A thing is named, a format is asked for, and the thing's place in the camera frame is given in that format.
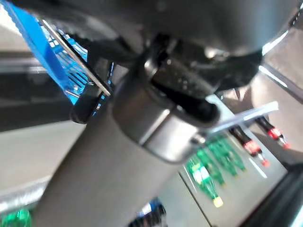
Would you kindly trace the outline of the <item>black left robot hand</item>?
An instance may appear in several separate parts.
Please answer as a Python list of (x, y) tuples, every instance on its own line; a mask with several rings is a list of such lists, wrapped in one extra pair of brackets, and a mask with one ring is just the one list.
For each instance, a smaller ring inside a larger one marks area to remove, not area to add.
[(247, 85), (262, 48), (298, 12), (296, 0), (15, 0), (97, 45), (128, 68), (114, 88), (93, 82), (73, 109), (86, 129), (60, 163), (34, 216), (37, 227), (123, 227), (219, 123), (206, 97)]

